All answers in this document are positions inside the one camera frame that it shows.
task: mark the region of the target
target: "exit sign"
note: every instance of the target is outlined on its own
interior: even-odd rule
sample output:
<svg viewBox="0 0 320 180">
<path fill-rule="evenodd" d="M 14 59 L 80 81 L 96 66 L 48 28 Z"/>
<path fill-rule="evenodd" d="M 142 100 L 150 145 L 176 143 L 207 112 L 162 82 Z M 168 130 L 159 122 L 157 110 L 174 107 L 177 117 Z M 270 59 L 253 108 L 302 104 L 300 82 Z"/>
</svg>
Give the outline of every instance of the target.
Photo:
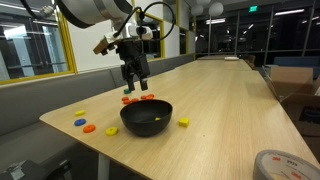
<svg viewBox="0 0 320 180">
<path fill-rule="evenodd" d="M 258 11 L 258 6 L 251 6 L 249 12 L 256 12 Z"/>
</svg>

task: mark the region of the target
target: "white wall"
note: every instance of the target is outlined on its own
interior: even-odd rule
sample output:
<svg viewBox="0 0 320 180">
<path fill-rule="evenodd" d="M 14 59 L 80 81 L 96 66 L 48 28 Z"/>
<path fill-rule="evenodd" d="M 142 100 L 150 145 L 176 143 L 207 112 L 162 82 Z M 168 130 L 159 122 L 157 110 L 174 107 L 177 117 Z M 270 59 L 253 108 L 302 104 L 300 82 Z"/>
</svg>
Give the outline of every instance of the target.
<svg viewBox="0 0 320 180">
<path fill-rule="evenodd" d="M 171 28 L 171 23 L 164 21 L 164 33 L 166 34 Z M 165 55 L 166 58 L 175 57 L 180 55 L 180 43 L 179 43 L 179 27 L 174 26 L 171 34 L 164 39 Z"/>
<path fill-rule="evenodd" d="M 73 53 L 79 72 L 93 69 L 108 68 L 123 64 L 115 50 L 102 56 L 95 55 L 93 48 L 99 43 L 103 35 L 111 32 L 111 21 L 105 21 L 91 26 L 87 29 L 80 29 L 68 23 L 71 36 Z"/>
<path fill-rule="evenodd" d="M 179 26 L 189 29 L 189 6 L 184 0 L 179 0 Z"/>
<path fill-rule="evenodd" d="M 170 7 L 172 8 L 173 13 L 175 14 L 175 16 L 177 16 L 177 12 L 176 12 L 177 11 L 177 6 L 176 6 L 176 4 L 170 5 Z M 168 7 L 163 7 L 163 19 L 168 21 L 168 22 L 172 21 L 172 14 L 171 14 L 171 11 L 170 11 L 170 9 Z"/>
<path fill-rule="evenodd" d="M 190 53 L 195 53 L 196 52 L 196 43 L 195 43 L 195 33 L 194 32 L 191 32 L 191 31 L 189 31 L 189 33 L 188 33 L 189 35 L 189 37 L 188 37 L 188 43 L 189 43 L 189 45 L 188 45 L 188 47 L 189 47 L 189 50 L 188 50 L 188 53 L 190 54 Z"/>
<path fill-rule="evenodd" d="M 135 0 L 135 6 L 140 6 L 142 10 L 144 10 L 149 4 L 158 1 L 162 0 Z M 163 19 L 163 6 L 160 4 L 154 5 L 150 9 L 148 9 L 147 13 Z"/>
</svg>

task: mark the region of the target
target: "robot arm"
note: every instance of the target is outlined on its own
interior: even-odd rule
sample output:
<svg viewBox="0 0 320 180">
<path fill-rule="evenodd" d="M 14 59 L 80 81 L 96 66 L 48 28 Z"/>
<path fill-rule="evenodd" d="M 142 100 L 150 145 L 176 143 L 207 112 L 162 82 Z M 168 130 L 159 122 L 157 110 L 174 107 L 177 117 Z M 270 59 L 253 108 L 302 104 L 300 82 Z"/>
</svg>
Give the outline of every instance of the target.
<svg viewBox="0 0 320 180">
<path fill-rule="evenodd" d="M 44 7 L 41 15 L 35 15 L 26 0 L 20 0 L 31 16 L 36 19 L 48 17 L 54 8 Z M 148 89 L 147 76 L 150 75 L 146 55 L 143 53 L 142 40 L 151 40 L 152 31 L 149 27 L 137 26 L 132 15 L 139 9 L 139 18 L 142 22 L 145 12 L 153 5 L 162 4 L 167 6 L 172 13 L 172 26 L 167 35 L 158 39 L 166 38 L 175 24 L 175 17 L 171 7 L 164 2 L 150 4 L 144 11 L 140 7 L 133 9 L 128 0 L 56 0 L 54 6 L 58 6 L 62 14 L 73 25 L 79 28 L 88 28 L 96 23 L 111 20 L 114 32 L 103 36 L 99 44 L 94 48 L 95 54 L 108 54 L 108 50 L 117 47 L 116 52 L 120 59 L 125 62 L 121 66 L 123 79 L 128 82 L 129 89 L 135 90 L 133 77 L 137 75 L 142 90 Z"/>
</svg>

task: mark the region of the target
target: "blue bottle cap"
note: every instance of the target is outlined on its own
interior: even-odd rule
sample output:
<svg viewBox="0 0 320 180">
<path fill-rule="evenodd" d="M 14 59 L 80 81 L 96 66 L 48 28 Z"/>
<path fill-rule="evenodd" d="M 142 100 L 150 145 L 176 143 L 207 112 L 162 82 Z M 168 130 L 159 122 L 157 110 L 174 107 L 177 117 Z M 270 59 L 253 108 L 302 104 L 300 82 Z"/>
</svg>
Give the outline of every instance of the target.
<svg viewBox="0 0 320 180">
<path fill-rule="evenodd" d="M 74 122 L 74 125 L 75 125 L 75 126 L 82 126 L 82 125 L 84 125 L 86 122 L 87 122 L 87 121 L 86 121 L 85 119 L 79 119 L 79 120 L 76 120 L 76 121 Z"/>
</svg>

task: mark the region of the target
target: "yellow cube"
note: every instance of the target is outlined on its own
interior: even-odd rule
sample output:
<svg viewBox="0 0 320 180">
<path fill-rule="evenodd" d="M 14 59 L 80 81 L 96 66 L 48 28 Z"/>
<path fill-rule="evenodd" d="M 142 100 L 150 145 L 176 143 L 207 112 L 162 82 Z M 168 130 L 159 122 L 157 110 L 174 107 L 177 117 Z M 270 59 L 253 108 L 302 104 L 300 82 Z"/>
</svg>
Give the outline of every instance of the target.
<svg viewBox="0 0 320 180">
<path fill-rule="evenodd" d="M 188 125 L 189 125 L 189 119 L 188 118 L 181 118 L 179 120 L 179 126 L 188 127 Z"/>
</svg>

